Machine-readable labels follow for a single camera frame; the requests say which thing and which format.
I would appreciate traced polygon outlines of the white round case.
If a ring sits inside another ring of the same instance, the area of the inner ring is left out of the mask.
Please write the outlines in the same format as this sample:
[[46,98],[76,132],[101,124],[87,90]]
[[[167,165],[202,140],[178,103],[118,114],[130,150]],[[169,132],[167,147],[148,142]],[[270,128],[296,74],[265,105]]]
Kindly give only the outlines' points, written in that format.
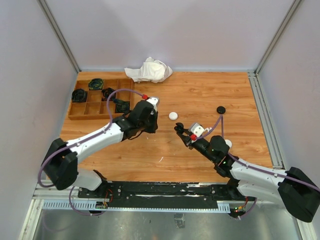
[[169,117],[169,119],[171,121],[175,121],[175,120],[178,119],[179,116],[178,116],[178,114],[176,112],[172,111],[172,112],[169,113],[168,117]]

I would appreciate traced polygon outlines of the white earbud charging case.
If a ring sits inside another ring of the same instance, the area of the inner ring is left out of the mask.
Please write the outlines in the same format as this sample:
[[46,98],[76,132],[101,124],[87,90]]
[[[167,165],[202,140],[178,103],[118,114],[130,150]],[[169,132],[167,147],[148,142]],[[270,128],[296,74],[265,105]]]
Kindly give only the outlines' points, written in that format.
[[225,139],[225,143],[228,145],[228,147],[231,149],[232,148],[232,142],[228,139]]

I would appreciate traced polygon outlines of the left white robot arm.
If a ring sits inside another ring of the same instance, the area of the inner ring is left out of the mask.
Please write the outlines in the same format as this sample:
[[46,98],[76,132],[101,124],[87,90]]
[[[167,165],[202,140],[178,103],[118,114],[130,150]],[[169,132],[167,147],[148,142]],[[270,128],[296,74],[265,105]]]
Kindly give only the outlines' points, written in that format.
[[41,166],[51,185],[60,191],[70,186],[85,188],[96,198],[103,197],[107,193],[106,179],[98,171],[79,168],[78,164],[110,145],[133,140],[142,133],[154,134],[159,102],[157,97],[141,100],[128,115],[116,117],[92,133],[69,141],[54,140]]

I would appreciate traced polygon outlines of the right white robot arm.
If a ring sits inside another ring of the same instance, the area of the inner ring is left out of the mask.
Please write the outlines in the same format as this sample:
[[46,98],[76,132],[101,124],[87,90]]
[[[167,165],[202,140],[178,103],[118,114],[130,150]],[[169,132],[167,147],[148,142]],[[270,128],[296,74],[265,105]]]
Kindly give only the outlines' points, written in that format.
[[187,148],[197,150],[214,164],[220,176],[229,178],[226,193],[230,199],[253,197],[285,207],[300,221],[310,223],[314,219],[320,189],[299,168],[271,169],[247,162],[229,152],[232,143],[221,135],[206,140],[198,124],[185,129],[177,123],[174,130]]

